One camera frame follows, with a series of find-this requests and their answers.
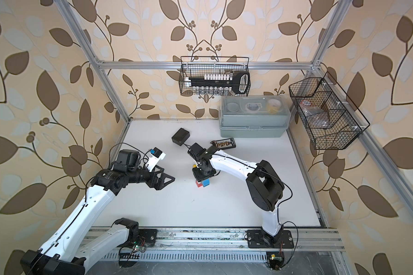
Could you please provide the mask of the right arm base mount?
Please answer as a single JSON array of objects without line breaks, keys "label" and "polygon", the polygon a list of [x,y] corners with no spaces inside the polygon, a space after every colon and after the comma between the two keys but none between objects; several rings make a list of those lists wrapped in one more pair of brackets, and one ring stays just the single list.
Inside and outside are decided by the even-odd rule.
[{"label": "right arm base mount", "polygon": [[281,230],[276,236],[271,236],[262,229],[246,231],[245,240],[250,249],[292,249],[295,243],[290,230]]}]

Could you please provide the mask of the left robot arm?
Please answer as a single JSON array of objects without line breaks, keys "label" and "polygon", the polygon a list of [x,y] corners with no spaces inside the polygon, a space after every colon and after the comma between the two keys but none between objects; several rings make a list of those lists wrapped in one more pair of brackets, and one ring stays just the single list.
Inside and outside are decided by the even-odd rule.
[{"label": "left robot arm", "polygon": [[158,148],[147,154],[148,161],[140,165],[141,153],[122,150],[107,169],[91,178],[84,198],[66,221],[37,251],[28,250],[20,264],[26,275],[84,275],[107,253],[118,246],[137,249],[146,243],[140,235],[137,221],[116,220],[110,229],[87,245],[86,234],[122,189],[133,183],[162,190],[175,178],[165,174],[157,164],[165,158]]}]

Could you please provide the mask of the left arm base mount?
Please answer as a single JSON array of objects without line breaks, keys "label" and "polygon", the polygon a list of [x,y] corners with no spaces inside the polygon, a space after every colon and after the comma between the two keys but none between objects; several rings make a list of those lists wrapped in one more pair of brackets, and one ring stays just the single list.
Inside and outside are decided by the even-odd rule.
[{"label": "left arm base mount", "polygon": [[130,229],[128,231],[127,240],[119,245],[119,247],[153,247],[157,240],[157,233],[157,229]]}]

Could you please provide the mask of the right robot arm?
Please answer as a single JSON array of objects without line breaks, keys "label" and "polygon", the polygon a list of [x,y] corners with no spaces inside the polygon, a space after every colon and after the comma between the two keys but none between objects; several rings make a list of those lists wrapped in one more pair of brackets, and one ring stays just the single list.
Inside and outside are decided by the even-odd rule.
[{"label": "right robot arm", "polygon": [[207,181],[220,172],[245,182],[253,203],[263,211],[262,230],[272,237],[280,233],[282,224],[279,220],[278,206],[283,197],[285,184],[268,161],[245,161],[215,146],[203,148],[197,143],[188,146],[188,154],[196,162],[192,172],[198,183]]}]

